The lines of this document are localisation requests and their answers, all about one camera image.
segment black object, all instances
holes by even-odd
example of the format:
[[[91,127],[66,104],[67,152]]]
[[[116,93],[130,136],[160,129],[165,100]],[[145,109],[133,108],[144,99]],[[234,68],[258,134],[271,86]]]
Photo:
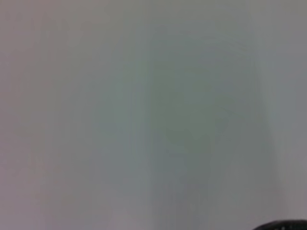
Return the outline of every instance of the black object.
[[[254,230],[307,230],[307,220],[276,220],[256,227]]]

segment gray wall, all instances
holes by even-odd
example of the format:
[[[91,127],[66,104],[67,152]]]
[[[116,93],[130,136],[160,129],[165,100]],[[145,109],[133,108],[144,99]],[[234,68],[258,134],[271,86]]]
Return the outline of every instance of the gray wall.
[[[304,217],[306,5],[292,2],[3,0],[1,229]]]

